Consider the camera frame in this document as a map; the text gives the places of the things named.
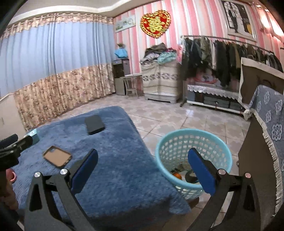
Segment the person's left hand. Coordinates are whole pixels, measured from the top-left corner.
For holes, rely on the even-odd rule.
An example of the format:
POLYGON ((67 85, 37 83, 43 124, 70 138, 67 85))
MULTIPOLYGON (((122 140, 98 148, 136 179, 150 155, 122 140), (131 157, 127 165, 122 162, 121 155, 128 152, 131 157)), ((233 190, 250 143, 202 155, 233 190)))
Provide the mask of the person's left hand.
POLYGON ((17 210, 18 201, 13 190, 13 183, 16 181, 16 173, 12 168, 1 172, 1 202, 9 209, 17 210))

